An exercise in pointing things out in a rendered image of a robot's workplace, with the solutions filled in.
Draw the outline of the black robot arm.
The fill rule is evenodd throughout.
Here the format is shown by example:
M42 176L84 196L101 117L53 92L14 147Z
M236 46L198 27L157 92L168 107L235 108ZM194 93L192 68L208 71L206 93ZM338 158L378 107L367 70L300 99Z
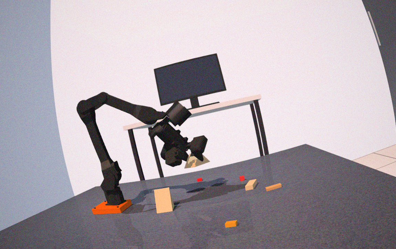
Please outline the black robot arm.
M152 125L157 120L163 119L149 129L149 137L153 139L157 135L164 143L172 140L176 133L176 130L168 122L170 121L174 126L181 126L192 114L178 101L175 101L166 112L160 112L149 106L129 103L106 92L101 92L87 100L79 101L76 107L78 115L86 125L97 157L100 159L104 177L100 186L107 200L105 205L120 205L126 202L120 187L118 187L122 177L122 169L120 169L119 163L117 161L114 162L109 156L96 123L95 110L104 104L127 112L147 125ZM171 147L164 146L164 149L166 150L165 163L167 165L175 167L182 164L182 160L185 158L185 149L182 146L176 144Z

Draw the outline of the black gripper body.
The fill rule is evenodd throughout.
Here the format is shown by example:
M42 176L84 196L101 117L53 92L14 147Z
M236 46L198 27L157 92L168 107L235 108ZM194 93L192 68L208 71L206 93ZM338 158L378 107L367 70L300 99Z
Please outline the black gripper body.
M191 142L187 142L188 138L187 137L182 137L180 135L180 130L176 130L175 136L172 140L170 140L167 143L164 143L162 151L161 151L161 158L163 158L164 160L166 160L165 158L165 154L166 154L166 150L164 149L164 146L167 147L171 147L174 146L176 144L182 146L185 150L184 151L188 151L188 149L190 149L191 153L198 155L198 154L203 154L207 141L208 139L203 135L200 137L194 137L193 140Z

